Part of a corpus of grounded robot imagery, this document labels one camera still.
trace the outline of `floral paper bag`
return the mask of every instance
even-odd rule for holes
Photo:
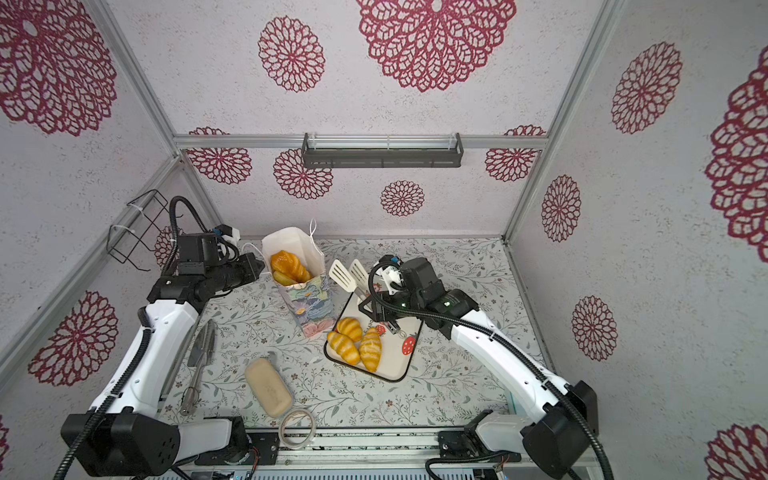
[[[270,258],[275,253],[285,250],[299,257],[301,264],[312,275],[310,281],[291,286],[282,286],[275,282],[280,296],[285,300],[296,323],[308,338],[331,328],[335,321],[333,301],[329,294],[325,255],[315,245],[312,238],[314,232],[312,223],[309,235],[300,228],[287,227],[267,235],[261,241],[264,263],[270,273],[272,273]]]

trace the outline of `spatula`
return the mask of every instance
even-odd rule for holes
[[[335,259],[333,263],[331,263],[331,269],[328,270],[328,276],[347,292],[355,293],[361,300],[366,299],[366,293],[357,286],[355,277],[342,265],[339,259]]]
[[[369,295],[368,292],[368,272],[366,272],[366,268],[360,263],[360,260],[357,260],[356,258],[352,260],[352,265],[349,266],[349,272],[352,274],[352,276],[355,277],[355,281],[357,282],[357,286],[366,294]]]

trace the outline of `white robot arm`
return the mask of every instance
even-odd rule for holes
[[[189,207],[203,233],[180,234],[175,213],[179,201]],[[88,412],[65,420],[61,437],[69,450],[54,479],[63,480],[75,458],[90,476],[147,476],[162,475],[203,452],[226,449],[237,454],[246,448],[244,429],[234,431],[229,419],[183,425],[157,419],[163,384],[207,301],[217,292],[252,283],[264,268],[252,253],[239,254],[237,230],[227,225],[207,230],[187,199],[174,197],[168,211],[174,248],[149,304],[139,310],[141,328]]]
[[[388,294],[374,293],[374,272]],[[527,452],[552,478],[562,478],[592,446],[611,477],[607,457],[597,440],[597,396],[586,383],[569,385],[519,349],[479,305],[461,290],[446,291],[426,258],[406,262],[385,256],[369,276],[374,309],[388,316],[416,316],[446,338],[467,349],[520,402],[528,417],[483,412],[465,427],[465,451],[482,456],[497,451]]]

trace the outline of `floral tablecloth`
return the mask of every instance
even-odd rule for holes
[[[541,360],[536,338],[499,239],[319,240],[328,264],[355,258],[373,266],[387,253],[404,259],[426,257],[445,288],[474,298],[503,331]],[[335,283],[334,313],[349,298]],[[276,369],[295,406],[312,410],[323,426],[463,425],[483,409],[506,411],[507,393],[497,379],[464,349],[436,331],[422,329],[407,377],[389,383],[330,362],[326,336],[307,339],[298,329],[269,275],[211,300],[200,325],[218,324],[213,363],[205,367],[193,415],[179,415],[192,368],[184,364],[161,406],[161,418],[189,422],[206,416],[241,415],[246,426],[275,426],[245,383],[245,367],[274,352]]]

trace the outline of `beige soap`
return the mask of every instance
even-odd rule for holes
[[[293,404],[283,379],[269,360],[261,358],[245,369],[245,380],[267,415],[276,419]]]

